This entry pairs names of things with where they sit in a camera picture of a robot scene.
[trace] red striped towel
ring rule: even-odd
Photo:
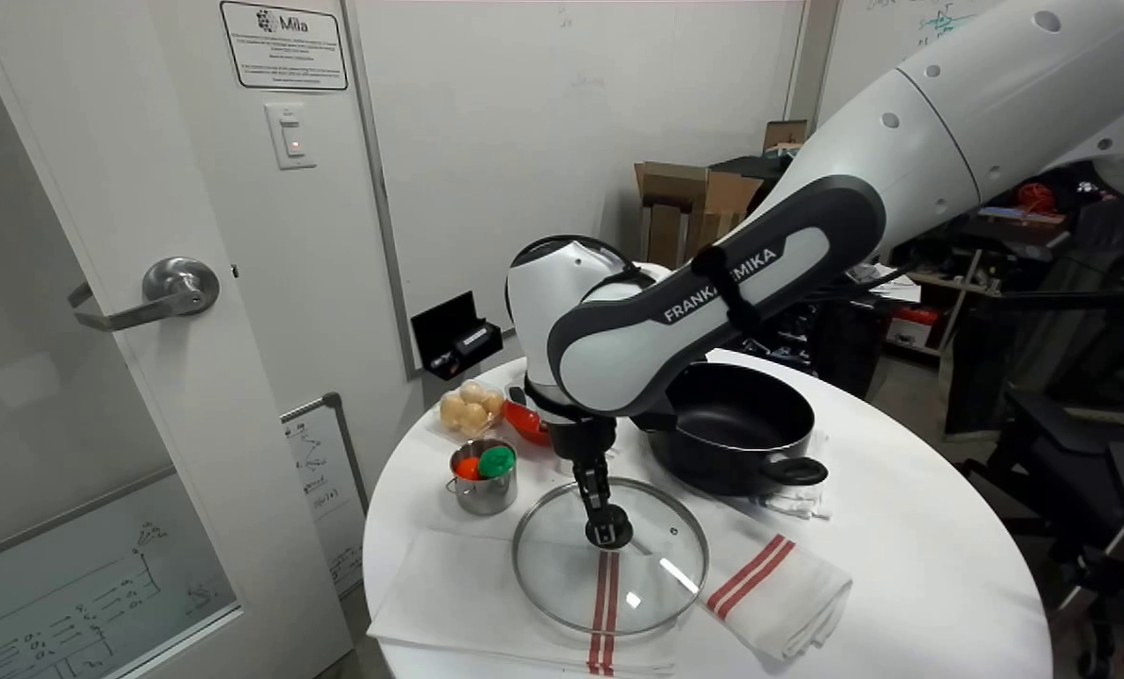
[[[797,549],[772,523],[722,506],[691,506],[711,532],[707,611],[760,659],[794,664],[823,644],[849,601],[852,577]]]
[[[593,603],[593,644],[587,644],[587,673],[593,677],[614,677],[614,606],[620,606],[620,550],[600,550],[600,582],[595,582],[595,603]]]

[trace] white door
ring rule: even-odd
[[[126,333],[161,258],[219,301]],[[349,654],[145,0],[0,0],[0,679],[300,679]]]

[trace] glass lid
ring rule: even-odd
[[[647,633],[677,621],[702,593],[711,543],[702,523],[639,479],[609,479],[635,540],[600,550],[584,540],[579,487],[551,491],[518,527],[513,562],[525,596],[574,629]]]

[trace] shelf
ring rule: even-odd
[[[982,208],[962,234],[1019,243],[1019,247],[1051,247],[1066,237],[1065,214],[1038,214],[1019,208]]]
[[[984,300],[1004,300],[1000,291],[991,286],[978,286],[978,282],[962,282],[962,281],[945,281],[937,272],[911,272],[914,282],[924,282],[924,286],[948,286],[948,291],[968,291],[968,296],[984,296]]]
[[[911,344],[889,344],[889,340],[887,340],[887,346],[911,352],[911,355],[927,355],[927,360],[938,360],[945,355],[938,346],[911,346]]]

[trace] glass panel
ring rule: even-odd
[[[88,679],[234,593],[0,107],[0,679]]]

